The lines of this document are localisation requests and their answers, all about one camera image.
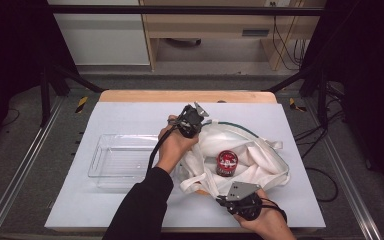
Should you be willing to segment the dark curtain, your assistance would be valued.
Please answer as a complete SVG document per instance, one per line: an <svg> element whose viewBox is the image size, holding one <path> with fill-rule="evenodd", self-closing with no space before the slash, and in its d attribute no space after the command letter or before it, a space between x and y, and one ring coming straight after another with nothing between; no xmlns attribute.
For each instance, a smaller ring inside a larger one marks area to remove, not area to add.
<svg viewBox="0 0 384 240"><path fill-rule="evenodd" d="M366 157L384 175L384 0L326 0L305 63L344 86L343 107Z"/></svg>
<svg viewBox="0 0 384 240"><path fill-rule="evenodd" d="M77 71L54 15L33 9L47 4L48 0L0 0L0 127L10 99L39 85L43 70L30 38L17 31L17 16L28 21L28 28L53 63L73 73Z"/></svg>

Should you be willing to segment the aluminium floor rail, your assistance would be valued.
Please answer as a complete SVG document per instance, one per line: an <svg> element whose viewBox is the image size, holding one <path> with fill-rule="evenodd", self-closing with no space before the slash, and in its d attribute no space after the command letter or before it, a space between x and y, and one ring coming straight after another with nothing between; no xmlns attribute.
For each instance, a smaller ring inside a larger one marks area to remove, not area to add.
<svg viewBox="0 0 384 240"><path fill-rule="evenodd" d="M376 226L369 210L357 188L351 175L347 171L337 148L335 147L330 133L333 132L330 124L344 117L344 112L340 107L338 99L327 100L326 103L318 106L314 99L305 99L308 112L313 118L316 126L322 124L326 128L320 128L321 135L316 143L320 143L324 147L327 154L332 171L335 173L336 184L340 187L344 197L347 199L348 205L353 212L354 219L358 224L365 240L382 240L381 234Z"/></svg>
<svg viewBox="0 0 384 240"><path fill-rule="evenodd" d="M65 101L65 97L57 96L51 108L51 113L45 124L39 128L33 142L30 144L28 151L24 155L17 171L13 175L10 183L8 184L5 192L0 199L0 228L8 215L15 199L17 198L25 179L27 178L30 169L34 165L40 150L46 141L54 123L57 119L61 107Z"/></svg>

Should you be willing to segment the red can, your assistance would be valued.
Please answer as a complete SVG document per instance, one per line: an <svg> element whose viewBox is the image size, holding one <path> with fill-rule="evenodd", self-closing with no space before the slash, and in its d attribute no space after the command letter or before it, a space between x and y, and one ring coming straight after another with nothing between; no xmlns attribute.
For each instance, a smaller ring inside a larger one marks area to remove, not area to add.
<svg viewBox="0 0 384 240"><path fill-rule="evenodd" d="M231 150L221 151L216 158L216 173L222 177L232 177L238 166L238 157Z"/></svg>

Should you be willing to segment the black metal stand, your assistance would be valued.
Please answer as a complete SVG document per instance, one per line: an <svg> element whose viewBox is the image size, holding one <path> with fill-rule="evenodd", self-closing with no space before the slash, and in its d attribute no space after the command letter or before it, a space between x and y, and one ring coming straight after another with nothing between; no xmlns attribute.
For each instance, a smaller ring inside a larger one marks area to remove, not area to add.
<svg viewBox="0 0 384 240"><path fill-rule="evenodd" d="M322 66L311 64L306 68L302 68L296 74L288 77L286 80L269 87L266 92L276 93L281 89L295 83L298 80L304 80L299 93L302 97L310 96L315 90L318 90L317 99L317 120L323 129L328 127L328 117L326 110L327 96L327 75Z"/></svg>
<svg viewBox="0 0 384 240"><path fill-rule="evenodd" d="M40 74L40 89L41 89L41 106L42 106L42 121L40 126L44 127L51 118L50 92L49 86L52 86L58 96L66 96L70 92L70 88L66 83L66 79L71 79L76 83L84 86L95 93L102 93L104 88L101 88L83 77L78 73L69 71L59 65L45 66Z"/></svg>

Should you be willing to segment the black metal frame bar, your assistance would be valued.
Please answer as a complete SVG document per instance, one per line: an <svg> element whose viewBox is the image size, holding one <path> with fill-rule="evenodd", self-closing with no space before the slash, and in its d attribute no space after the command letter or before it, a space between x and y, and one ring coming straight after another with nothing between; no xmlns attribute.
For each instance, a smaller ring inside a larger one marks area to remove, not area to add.
<svg viewBox="0 0 384 240"><path fill-rule="evenodd" d="M49 5L61 14L176 14L241 16L322 16L323 8L229 7L229 6L131 6L131 5Z"/></svg>

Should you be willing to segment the person's right hand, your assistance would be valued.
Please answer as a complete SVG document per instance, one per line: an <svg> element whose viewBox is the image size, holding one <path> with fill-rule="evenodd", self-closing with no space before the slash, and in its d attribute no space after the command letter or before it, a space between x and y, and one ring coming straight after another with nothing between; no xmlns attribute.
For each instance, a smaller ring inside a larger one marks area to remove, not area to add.
<svg viewBox="0 0 384 240"><path fill-rule="evenodd" d="M253 221L247 221L239 215L234 215L240 226L256 233L263 240L296 240L277 204L269 200L262 189L256 193L264 207L258 218Z"/></svg>

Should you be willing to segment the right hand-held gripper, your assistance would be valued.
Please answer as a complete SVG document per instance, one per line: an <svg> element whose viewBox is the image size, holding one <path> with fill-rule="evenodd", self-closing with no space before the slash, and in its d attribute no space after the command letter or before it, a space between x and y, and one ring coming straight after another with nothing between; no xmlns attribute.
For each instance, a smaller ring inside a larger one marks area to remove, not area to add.
<svg viewBox="0 0 384 240"><path fill-rule="evenodd" d="M258 184L233 182L226 196L218 196L216 201L220 206L234 215L239 215L247 221L258 218L262 208L262 201L256 191Z"/></svg>

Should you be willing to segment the wooden table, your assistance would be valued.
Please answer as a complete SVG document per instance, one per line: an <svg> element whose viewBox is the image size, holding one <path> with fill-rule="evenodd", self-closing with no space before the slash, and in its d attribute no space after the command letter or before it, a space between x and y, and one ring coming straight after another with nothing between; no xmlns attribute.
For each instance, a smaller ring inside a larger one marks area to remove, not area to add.
<svg viewBox="0 0 384 240"><path fill-rule="evenodd" d="M103 134L156 135L170 114L199 102L214 119L242 125L271 141L290 168L290 181L267 191L286 211L288 225L312 232L325 226L313 189L292 137L283 107L270 92L107 90L92 111L74 161L45 223L56 231L103 231L124 195L100 191L88 177Z"/></svg>

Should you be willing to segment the wooden shelf unit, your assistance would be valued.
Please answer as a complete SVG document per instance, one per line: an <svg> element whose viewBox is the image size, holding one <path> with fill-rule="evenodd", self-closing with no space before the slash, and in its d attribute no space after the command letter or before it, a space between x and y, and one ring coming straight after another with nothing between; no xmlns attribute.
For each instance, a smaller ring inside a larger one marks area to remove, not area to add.
<svg viewBox="0 0 384 240"><path fill-rule="evenodd" d="M266 0L138 0L142 6L229 6L265 7ZM290 8L323 8L327 0L291 0ZM154 15L142 16L148 53L156 61L157 42L173 39L258 39L270 67L278 70L291 55L287 48L294 40L312 38L317 16L240 16L240 15ZM269 29L267 37L243 37L243 29Z"/></svg>

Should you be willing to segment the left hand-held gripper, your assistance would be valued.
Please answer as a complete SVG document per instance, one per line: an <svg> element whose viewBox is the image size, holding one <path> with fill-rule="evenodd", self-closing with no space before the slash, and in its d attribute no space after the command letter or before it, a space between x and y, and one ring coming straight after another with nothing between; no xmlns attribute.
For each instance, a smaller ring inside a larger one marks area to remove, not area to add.
<svg viewBox="0 0 384 240"><path fill-rule="evenodd" d="M186 138L193 138L201 131L202 122L209 114L198 102L194 105L186 105L176 119L171 120L170 124L175 126Z"/></svg>

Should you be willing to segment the white tote bag coloured dots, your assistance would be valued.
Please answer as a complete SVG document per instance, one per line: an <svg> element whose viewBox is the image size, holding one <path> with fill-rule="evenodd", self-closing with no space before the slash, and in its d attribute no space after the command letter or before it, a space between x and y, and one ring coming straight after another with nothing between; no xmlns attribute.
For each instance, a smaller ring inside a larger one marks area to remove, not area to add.
<svg viewBox="0 0 384 240"><path fill-rule="evenodd" d="M289 166L277 153L280 141L269 141L243 126L230 122L203 124L199 142L180 161L177 176L186 193L204 192L216 198L226 195L233 182L257 184L264 190L285 185ZM216 158L225 150L238 157L232 176L220 176Z"/></svg>

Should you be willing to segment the person's left hand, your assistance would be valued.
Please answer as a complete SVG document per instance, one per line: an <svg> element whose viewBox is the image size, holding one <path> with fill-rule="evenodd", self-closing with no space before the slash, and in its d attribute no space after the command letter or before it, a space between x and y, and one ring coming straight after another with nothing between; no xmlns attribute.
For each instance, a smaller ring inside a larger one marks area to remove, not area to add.
<svg viewBox="0 0 384 240"><path fill-rule="evenodd" d="M170 174L184 154L198 143L198 136L186 138L179 130L168 124L160 131L159 138L162 138L166 132L170 134L159 147L159 160L156 166Z"/></svg>

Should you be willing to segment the clear plastic tray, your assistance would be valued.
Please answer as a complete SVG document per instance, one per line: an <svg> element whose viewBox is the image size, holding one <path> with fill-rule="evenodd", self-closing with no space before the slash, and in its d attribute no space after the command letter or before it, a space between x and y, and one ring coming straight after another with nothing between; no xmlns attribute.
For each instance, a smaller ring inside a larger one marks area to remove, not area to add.
<svg viewBox="0 0 384 240"><path fill-rule="evenodd" d="M100 191L127 193L144 180L156 135L100 136L88 171Z"/></svg>

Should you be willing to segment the white table sheet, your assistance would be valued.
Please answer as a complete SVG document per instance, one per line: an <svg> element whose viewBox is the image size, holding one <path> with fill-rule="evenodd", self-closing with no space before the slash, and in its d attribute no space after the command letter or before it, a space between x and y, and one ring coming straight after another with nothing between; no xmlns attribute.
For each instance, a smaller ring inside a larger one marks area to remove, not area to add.
<svg viewBox="0 0 384 240"><path fill-rule="evenodd" d="M53 205L45 226L56 231L103 231L110 223L122 193L99 189L88 176L99 137L103 134L156 135L182 103L98 102ZM283 107L276 103L204 103L212 119L239 124L260 137L281 141L278 151L290 168L290 181L267 191L287 214L295 230L314 231L325 226L319 204L292 137ZM206 195L185 194L175 187L163 222L165 232L240 232L225 208Z"/></svg>

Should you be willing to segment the white cabinet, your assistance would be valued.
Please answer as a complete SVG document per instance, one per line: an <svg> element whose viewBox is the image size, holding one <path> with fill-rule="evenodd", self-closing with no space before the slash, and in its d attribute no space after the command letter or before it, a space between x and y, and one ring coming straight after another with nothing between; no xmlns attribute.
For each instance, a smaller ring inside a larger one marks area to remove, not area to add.
<svg viewBox="0 0 384 240"><path fill-rule="evenodd" d="M55 14L76 65L148 65L140 14Z"/></svg>

